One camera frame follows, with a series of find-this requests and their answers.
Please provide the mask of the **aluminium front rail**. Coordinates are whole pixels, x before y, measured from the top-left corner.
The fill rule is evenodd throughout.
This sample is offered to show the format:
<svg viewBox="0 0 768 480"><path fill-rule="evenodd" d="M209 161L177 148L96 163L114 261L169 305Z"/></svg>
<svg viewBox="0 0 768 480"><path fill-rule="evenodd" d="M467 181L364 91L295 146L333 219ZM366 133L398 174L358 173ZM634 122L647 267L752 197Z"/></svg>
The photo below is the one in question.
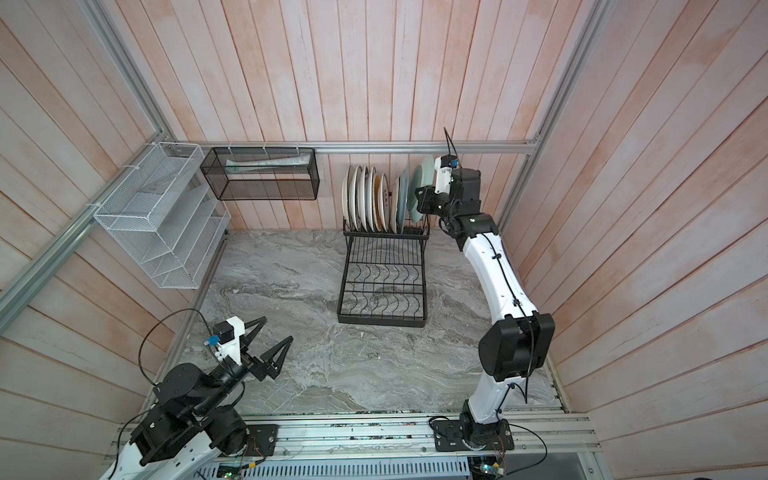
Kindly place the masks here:
<svg viewBox="0 0 768 480"><path fill-rule="evenodd" d="M431 413L245 415L250 426L273 424L273 460L360 459L438 456ZM508 429L491 453L600 452L602 445L589 417L554 408L517 409L506 414Z"/></svg>

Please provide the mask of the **white plate green patterned rim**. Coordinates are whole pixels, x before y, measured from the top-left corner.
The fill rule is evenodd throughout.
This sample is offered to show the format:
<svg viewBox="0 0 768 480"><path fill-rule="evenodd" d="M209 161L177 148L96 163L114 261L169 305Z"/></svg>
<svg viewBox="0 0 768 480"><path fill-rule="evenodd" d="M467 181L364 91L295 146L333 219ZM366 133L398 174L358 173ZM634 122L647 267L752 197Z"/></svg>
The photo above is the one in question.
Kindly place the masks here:
<svg viewBox="0 0 768 480"><path fill-rule="evenodd" d="M359 231L366 231L366 204L365 204L365 181L366 181L366 167L359 166L357 168L356 177L356 214L357 214L357 229Z"/></svg>

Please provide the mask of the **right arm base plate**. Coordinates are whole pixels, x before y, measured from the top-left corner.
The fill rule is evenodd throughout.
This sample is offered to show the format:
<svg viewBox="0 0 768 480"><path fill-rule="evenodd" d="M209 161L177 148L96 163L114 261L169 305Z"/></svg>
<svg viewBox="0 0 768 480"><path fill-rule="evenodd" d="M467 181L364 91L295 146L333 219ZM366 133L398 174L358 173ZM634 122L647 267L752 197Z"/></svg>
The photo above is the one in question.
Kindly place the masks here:
<svg viewBox="0 0 768 480"><path fill-rule="evenodd" d="M438 452L490 451L501 452L515 449L509 423L506 420L491 424L477 424L461 417L451 420L445 416L434 416L428 420L434 434L435 449Z"/></svg>

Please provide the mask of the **black mesh wall basket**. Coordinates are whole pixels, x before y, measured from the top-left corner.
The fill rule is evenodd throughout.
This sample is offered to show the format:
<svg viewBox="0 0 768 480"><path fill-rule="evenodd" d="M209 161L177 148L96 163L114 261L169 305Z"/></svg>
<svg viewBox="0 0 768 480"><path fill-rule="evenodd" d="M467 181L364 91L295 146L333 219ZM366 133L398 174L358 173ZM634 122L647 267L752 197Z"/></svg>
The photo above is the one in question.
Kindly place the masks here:
<svg viewBox="0 0 768 480"><path fill-rule="evenodd" d="M223 201L312 201L320 186L311 148L213 147L201 171Z"/></svg>

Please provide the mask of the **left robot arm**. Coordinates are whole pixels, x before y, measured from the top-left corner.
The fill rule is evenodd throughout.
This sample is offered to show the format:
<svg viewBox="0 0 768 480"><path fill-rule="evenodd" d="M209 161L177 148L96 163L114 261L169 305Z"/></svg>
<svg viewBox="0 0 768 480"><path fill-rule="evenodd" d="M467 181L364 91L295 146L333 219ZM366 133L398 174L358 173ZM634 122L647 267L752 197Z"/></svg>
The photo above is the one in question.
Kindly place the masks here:
<svg viewBox="0 0 768 480"><path fill-rule="evenodd" d="M266 325L264 317L244 321L230 317L209 328L204 345L217 361L205 372L180 363L153 386L155 401L125 445L118 447L104 479L185 479L220 457L240 460L234 477L274 454L278 426L250 427L226 398L247 375L276 379L293 343L291 336L260 356L248 352Z"/></svg>

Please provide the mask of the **black round plate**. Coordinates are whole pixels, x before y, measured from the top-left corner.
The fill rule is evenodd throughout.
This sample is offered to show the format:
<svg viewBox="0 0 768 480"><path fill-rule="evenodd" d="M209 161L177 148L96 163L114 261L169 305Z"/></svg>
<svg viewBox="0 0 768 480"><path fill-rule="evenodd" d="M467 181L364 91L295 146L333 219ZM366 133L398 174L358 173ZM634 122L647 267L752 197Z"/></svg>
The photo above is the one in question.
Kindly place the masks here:
<svg viewBox="0 0 768 480"><path fill-rule="evenodd" d="M399 202L399 179L396 178L392 180L390 209L389 209L389 229L394 234L398 232L398 225L397 225L398 202Z"/></svg>

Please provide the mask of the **black wire dish rack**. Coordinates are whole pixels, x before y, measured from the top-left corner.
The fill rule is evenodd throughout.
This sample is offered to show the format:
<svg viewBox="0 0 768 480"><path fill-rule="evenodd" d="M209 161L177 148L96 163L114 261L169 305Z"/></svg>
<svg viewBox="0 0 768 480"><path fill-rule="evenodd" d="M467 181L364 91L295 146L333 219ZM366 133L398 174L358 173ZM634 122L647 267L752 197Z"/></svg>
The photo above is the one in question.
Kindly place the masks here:
<svg viewBox="0 0 768 480"><path fill-rule="evenodd" d="M402 234L351 231L337 301L342 324L423 328L428 299L425 250L430 228L405 220Z"/></svg>

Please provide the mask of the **white plate cloud outline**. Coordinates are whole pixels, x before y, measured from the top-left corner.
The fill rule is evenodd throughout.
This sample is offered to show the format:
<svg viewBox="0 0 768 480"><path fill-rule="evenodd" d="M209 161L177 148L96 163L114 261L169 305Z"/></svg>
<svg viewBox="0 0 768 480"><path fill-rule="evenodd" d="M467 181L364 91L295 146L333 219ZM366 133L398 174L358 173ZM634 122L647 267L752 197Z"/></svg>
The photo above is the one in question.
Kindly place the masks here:
<svg viewBox="0 0 768 480"><path fill-rule="evenodd" d="M373 180L375 172L368 166L363 167L363 223L365 224L365 230L367 232L376 231L375 215L374 215L374 193L373 193Z"/></svg>

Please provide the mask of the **orange sunburst plate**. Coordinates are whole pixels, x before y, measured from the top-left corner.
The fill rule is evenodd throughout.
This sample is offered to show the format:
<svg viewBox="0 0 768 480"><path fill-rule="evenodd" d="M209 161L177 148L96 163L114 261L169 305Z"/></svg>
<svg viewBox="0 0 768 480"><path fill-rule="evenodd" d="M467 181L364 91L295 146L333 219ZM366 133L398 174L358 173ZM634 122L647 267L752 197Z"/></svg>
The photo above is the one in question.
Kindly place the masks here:
<svg viewBox="0 0 768 480"><path fill-rule="evenodd" d="M357 206L356 206L358 170L359 168L357 166L351 166L349 169L347 204L348 204L349 223L350 223L351 231L358 230L358 217L357 217Z"/></svg>
<svg viewBox="0 0 768 480"><path fill-rule="evenodd" d="M385 174L381 174L379 213L382 221L381 231L387 232L389 230L389 188Z"/></svg>

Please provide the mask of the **cream floral plate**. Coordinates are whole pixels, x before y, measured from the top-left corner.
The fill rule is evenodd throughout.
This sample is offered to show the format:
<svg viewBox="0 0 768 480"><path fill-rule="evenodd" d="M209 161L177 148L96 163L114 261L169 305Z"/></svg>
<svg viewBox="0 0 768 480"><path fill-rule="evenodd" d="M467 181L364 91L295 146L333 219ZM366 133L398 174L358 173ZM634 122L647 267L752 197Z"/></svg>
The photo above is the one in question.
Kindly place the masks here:
<svg viewBox="0 0 768 480"><path fill-rule="evenodd" d="M343 219L343 226L348 227L349 226L349 206L348 206L348 179L349 179L349 168L347 168L342 182L340 186L340 194L341 194L341 209L342 209L342 219Z"/></svg>

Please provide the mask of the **grey-green plain plate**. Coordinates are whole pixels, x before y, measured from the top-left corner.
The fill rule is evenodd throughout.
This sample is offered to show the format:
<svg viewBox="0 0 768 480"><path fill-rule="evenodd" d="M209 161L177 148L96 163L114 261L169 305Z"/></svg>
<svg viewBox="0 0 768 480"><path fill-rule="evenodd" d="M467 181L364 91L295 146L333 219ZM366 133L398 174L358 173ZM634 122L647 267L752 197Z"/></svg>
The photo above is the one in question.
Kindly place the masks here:
<svg viewBox="0 0 768 480"><path fill-rule="evenodd" d="M409 168L406 167L398 177L398 193L397 193L397 208L396 208L396 232L398 234L402 234L405 228L409 181L410 181Z"/></svg>

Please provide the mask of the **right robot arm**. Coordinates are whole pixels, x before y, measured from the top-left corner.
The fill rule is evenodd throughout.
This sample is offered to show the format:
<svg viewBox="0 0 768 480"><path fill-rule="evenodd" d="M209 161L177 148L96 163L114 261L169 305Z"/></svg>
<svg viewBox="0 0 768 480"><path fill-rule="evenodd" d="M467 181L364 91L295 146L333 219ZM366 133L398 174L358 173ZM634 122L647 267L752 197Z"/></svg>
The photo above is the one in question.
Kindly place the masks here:
<svg viewBox="0 0 768 480"><path fill-rule="evenodd" d="M453 155L437 160L434 170L432 184L415 190L416 210L437 216L441 230L456 241L491 314L492 326L478 346L483 373L459 417L463 441L480 448L502 435L500 410L507 395L543 366L555 322L528 298L493 217L481 211L481 172L460 167Z"/></svg>

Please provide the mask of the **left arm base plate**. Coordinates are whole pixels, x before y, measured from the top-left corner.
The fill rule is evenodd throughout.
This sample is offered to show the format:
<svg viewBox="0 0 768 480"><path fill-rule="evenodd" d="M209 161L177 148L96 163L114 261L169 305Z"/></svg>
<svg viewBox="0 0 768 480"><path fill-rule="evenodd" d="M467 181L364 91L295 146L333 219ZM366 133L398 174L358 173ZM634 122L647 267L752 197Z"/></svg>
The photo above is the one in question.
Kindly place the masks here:
<svg viewBox="0 0 768 480"><path fill-rule="evenodd" d="M248 424L245 456L255 458L273 456L278 431L277 424Z"/></svg>

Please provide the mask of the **yellow woven round trivet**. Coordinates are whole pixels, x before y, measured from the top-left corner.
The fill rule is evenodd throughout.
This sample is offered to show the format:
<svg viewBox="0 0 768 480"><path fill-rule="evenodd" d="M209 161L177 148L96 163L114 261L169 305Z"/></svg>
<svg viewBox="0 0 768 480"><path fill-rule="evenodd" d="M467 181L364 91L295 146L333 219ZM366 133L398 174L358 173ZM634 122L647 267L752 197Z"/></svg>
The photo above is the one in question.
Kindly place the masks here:
<svg viewBox="0 0 768 480"><path fill-rule="evenodd" d="M382 221L379 213L380 185L381 185L381 174L376 173L373 179L373 220L374 220L374 228L376 232L380 232L382 228Z"/></svg>

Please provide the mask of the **light green flower plate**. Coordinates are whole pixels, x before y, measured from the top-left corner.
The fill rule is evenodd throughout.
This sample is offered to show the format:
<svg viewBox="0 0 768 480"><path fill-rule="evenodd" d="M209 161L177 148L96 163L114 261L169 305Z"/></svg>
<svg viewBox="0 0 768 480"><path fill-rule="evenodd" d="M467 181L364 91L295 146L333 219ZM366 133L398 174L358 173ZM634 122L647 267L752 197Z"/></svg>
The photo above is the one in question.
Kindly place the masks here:
<svg viewBox="0 0 768 480"><path fill-rule="evenodd" d="M416 191L418 188L432 185L434 183L434 173L434 158L432 156L425 156L413 171L407 197L407 208L413 223L418 223L423 218L423 214L418 211Z"/></svg>

